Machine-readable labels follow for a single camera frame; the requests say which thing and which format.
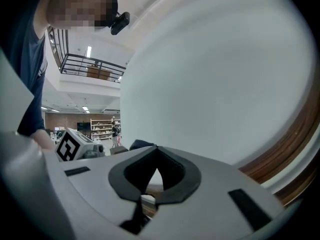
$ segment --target blue shirt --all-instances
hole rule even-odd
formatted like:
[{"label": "blue shirt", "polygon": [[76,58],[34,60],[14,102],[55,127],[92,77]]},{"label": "blue shirt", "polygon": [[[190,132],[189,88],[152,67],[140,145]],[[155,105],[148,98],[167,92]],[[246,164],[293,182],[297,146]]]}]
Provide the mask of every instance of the blue shirt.
[{"label": "blue shirt", "polygon": [[10,28],[5,29],[7,38],[1,40],[8,61],[34,95],[18,128],[18,132],[26,136],[38,129],[45,129],[41,111],[42,89],[47,68],[45,37],[39,39],[33,26],[38,3],[39,0],[29,0],[26,6],[22,6],[23,11],[17,13],[13,22],[9,21]]}]

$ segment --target fluorescent light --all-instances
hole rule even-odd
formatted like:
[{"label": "fluorescent light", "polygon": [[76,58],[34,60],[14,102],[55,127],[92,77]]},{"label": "fluorescent light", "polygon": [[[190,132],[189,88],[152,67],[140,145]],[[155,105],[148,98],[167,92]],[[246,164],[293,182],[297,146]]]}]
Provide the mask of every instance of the fluorescent light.
[{"label": "fluorescent light", "polygon": [[88,58],[90,58],[90,55],[91,55],[91,46],[88,46],[88,48],[86,49],[86,56],[88,57]]}]

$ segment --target wooden box on balcony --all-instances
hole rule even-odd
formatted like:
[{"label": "wooden box on balcony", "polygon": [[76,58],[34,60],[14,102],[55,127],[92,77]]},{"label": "wooden box on balcony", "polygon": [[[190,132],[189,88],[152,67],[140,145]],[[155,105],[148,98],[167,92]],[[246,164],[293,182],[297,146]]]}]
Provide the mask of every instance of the wooden box on balcony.
[{"label": "wooden box on balcony", "polygon": [[113,73],[112,71],[106,70],[106,69],[101,69],[100,75],[98,77],[98,74],[99,74],[99,68],[98,67],[96,67],[96,66],[88,66],[87,68],[88,68],[88,72],[86,74],[87,77],[89,77],[89,78],[99,78],[99,79],[102,79],[102,80],[111,81],[110,74]]}]

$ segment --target white round object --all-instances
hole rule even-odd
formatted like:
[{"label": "white round object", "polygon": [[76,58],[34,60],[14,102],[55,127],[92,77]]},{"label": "white round object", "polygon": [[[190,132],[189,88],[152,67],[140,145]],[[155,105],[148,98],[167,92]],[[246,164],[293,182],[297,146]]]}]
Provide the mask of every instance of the white round object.
[{"label": "white round object", "polygon": [[247,163],[294,121],[314,62],[312,35],[290,0],[185,0],[126,69],[122,143]]}]

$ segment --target black head-mounted camera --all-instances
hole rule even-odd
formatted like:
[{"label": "black head-mounted camera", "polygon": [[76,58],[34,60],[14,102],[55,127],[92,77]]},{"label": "black head-mounted camera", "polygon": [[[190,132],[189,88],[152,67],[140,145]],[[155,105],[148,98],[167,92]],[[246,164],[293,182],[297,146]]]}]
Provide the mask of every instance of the black head-mounted camera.
[{"label": "black head-mounted camera", "polygon": [[130,13],[118,13],[118,0],[112,0],[111,15],[106,15],[105,20],[96,20],[94,28],[96,30],[111,28],[111,34],[117,35],[124,27],[130,23]]}]

